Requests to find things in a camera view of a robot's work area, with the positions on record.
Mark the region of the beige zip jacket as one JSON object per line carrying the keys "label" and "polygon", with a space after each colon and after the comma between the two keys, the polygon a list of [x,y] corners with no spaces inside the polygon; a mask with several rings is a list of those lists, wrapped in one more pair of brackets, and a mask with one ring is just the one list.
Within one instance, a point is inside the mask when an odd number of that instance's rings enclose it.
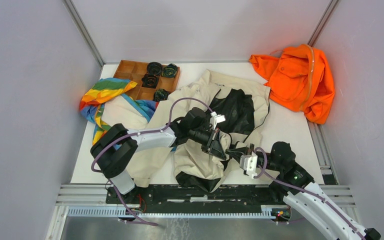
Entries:
{"label": "beige zip jacket", "polygon": [[[161,101],[143,130],[162,127],[199,108],[207,115],[216,112],[225,116],[226,120],[217,124],[225,152],[230,147],[258,146],[262,125],[270,111],[270,91],[268,86],[255,81],[206,70],[199,80]],[[226,160],[221,160],[204,153],[199,143],[188,140],[176,147],[136,152],[126,167],[135,187],[147,187],[152,174],[163,166],[169,154],[173,154],[176,181],[181,186],[199,187],[206,192],[217,189],[226,175],[238,167],[226,153]]]}

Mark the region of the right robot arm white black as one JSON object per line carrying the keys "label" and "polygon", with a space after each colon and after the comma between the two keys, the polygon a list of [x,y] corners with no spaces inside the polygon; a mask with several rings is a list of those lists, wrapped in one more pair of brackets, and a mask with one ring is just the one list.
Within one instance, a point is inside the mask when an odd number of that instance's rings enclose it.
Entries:
{"label": "right robot arm white black", "polygon": [[379,240],[375,228],[366,228],[346,214],[314,178],[296,162],[289,143],[275,142],[269,153],[262,148],[244,146],[227,149],[226,154],[239,162],[244,174],[254,179],[272,180],[269,199],[297,210],[328,240]]}

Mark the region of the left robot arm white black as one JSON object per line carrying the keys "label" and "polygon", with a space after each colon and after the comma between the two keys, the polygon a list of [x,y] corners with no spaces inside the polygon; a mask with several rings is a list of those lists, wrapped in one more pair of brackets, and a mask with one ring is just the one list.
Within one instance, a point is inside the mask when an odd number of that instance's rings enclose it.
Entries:
{"label": "left robot arm white black", "polygon": [[194,107],[185,116],[170,120],[162,127],[133,130],[118,123],[91,147],[92,166],[99,166],[99,172],[118,191],[118,197],[130,204],[138,195],[127,171],[135,153],[154,148],[174,148],[192,140],[201,145],[204,153],[225,160],[221,131],[217,127],[225,120],[222,114],[214,111],[206,114]]}

